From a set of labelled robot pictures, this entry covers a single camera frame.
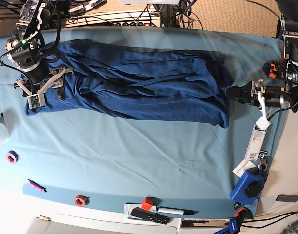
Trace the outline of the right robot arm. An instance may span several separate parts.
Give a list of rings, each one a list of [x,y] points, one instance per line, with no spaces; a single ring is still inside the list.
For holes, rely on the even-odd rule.
[[[72,69],[49,68],[49,64],[60,59],[57,45],[61,34],[61,14],[57,3],[56,0],[27,0],[19,12],[14,32],[5,45],[3,56],[13,63],[10,69],[23,76],[16,80],[13,87],[21,88],[30,109],[47,104],[45,94],[50,88],[56,90],[58,100],[66,100],[64,78]],[[46,44],[41,32],[52,16],[57,17],[56,39],[52,44]]]

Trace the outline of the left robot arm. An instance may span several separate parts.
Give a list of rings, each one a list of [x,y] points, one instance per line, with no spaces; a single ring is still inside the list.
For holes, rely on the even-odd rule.
[[[277,112],[298,111],[298,0],[278,0],[281,14],[278,16],[276,38],[283,41],[283,53],[280,61],[264,64],[264,73],[273,79],[284,82],[282,87],[264,86],[263,80],[251,81],[245,86],[233,86],[226,91],[229,99],[248,103],[258,107],[262,116],[256,121],[261,130],[270,126],[274,117],[269,108]]]

